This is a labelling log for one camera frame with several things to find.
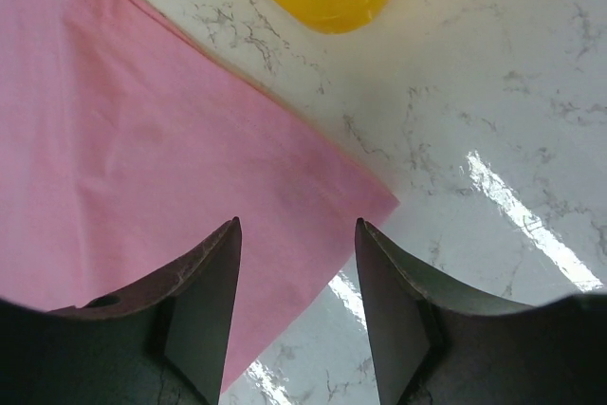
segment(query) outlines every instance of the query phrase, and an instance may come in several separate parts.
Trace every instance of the pink fabric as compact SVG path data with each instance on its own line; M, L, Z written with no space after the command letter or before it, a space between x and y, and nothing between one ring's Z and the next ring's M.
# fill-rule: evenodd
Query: pink fabric
M144 10L0 0L0 295L85 304L238 215L228 385L396 201Z

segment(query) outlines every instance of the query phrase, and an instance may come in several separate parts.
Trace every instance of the cloth fold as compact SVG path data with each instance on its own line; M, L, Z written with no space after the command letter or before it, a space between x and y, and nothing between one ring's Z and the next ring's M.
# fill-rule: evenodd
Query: cloth fold
M0 0L0 295L82 305L226 220L243 256L224 386L396 201L140 0Z

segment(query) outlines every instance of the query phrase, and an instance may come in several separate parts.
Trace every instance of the countertop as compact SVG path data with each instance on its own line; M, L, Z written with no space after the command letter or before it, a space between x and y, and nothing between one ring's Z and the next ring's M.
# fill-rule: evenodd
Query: countertop
M523 303L604 291L605 0L391 0L343 35L271 0L148 1L386 182L407 251ZM221 403L378 404L353 261Z

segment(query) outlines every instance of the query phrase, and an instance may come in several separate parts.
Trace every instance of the marble surface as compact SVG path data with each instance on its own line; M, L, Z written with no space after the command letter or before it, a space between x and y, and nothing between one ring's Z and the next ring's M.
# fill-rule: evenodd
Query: marble surface
M605 0L391 0L338 36L271 0L148 1L373 169L406 250L524 303L604 291ZM221 403L378 404L353 262Z

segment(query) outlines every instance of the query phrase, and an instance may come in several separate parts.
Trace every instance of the black plastic part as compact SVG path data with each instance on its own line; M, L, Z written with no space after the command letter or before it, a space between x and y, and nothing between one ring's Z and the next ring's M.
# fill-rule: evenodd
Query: black plastic part
M356 255L382 405L607 400L607 296L516 304L458 282L362 220Z
M215 405L240 244L235 219L166 267L83 308L49 314L0 301L0 403ZM221 289L211 292L215 286ZM192 321L190 330L199 335L195 349L178 356L171 334L182 330L181 314L192 300L194 315L212 312L212 319ZM170 362L163 354L168 346L174 347L167 350ZM185 380L170 368L189 375L193 359L197 377Z

